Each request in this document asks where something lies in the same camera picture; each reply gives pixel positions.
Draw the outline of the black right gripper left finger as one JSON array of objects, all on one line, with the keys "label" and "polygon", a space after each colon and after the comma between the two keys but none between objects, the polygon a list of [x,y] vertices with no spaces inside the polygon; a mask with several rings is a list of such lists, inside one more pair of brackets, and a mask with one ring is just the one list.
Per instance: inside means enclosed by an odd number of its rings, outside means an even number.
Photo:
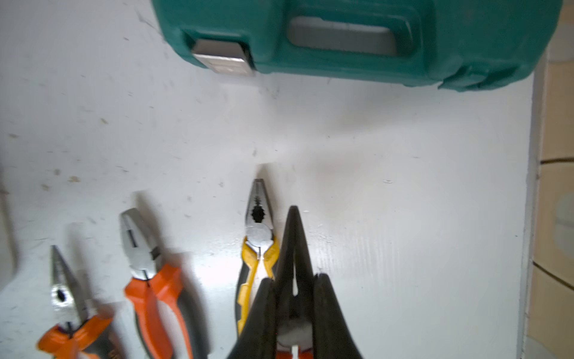
[{"label": "black right gripper left finger", "polygon": [[274,359],[277,350],[277,296],[274,281],[261,281],[242,333],[228,359]]}]

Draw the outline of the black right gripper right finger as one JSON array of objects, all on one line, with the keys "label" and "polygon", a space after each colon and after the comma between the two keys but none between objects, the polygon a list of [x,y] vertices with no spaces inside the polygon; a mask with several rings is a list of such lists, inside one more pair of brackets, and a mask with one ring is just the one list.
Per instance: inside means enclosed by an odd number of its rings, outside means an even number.
[{"label": "black right gripper right finger", "polygon": [[314,358],[362,358],[343,316],[327,274],[315,276],[313,284]]}]

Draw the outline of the yellow black pliers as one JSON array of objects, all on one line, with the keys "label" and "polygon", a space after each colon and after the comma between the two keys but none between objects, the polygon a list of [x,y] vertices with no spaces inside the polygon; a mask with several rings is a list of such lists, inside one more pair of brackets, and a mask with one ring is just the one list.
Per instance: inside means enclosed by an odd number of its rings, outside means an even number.
[{"label": "yellow black pliers", "polygon": [[242,267],[236,285],[235,322],[237,335],[245,327],[251,307],[251,296],[259,269],[274,279],[280,247],[274,232],[273,212],[263,179],[252,182],[245,216],[245,237],[242,243]]}]

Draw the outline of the orange long nose pliers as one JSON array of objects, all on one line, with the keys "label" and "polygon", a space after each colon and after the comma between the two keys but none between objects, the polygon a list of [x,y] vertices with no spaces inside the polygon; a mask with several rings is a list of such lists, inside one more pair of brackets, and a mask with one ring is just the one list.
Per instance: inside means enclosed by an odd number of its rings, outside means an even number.
[{"label": "orange long nose pliers", "polygon": [[37,342],[53,358],[122,358],[112,317],[92,314],[76,276],[58,247],[51,247],[51,305],[57,323]]}]

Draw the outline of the black red pliers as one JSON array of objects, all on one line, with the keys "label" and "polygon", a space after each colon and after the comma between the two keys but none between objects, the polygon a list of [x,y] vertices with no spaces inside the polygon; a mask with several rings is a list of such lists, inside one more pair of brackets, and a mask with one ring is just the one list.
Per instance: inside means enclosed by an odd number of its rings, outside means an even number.
[{"label": "black red pliers", "polygon": [[291,206],[283,234],[275,279],[277,358],[292,358],[294,346],[313,355],[314,274],[300,211]]}]

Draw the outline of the orange combination pliers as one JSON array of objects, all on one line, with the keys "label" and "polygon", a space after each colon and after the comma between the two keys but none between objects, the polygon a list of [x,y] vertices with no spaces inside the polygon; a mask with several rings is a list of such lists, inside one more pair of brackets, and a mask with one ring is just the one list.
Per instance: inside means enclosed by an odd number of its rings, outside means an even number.
[{"label": "orange combination pliers", "polygon": [[174,357],[158,310],[162,302],[177,318],[188,357],[207,358],[207,334],[197,301],[186,286],[182,269],[164,260],[157,236],[138,209],[120,214],[120,237],[132,274],[124,293],[133,305],[136,329],[146,353],[150,358]]}]

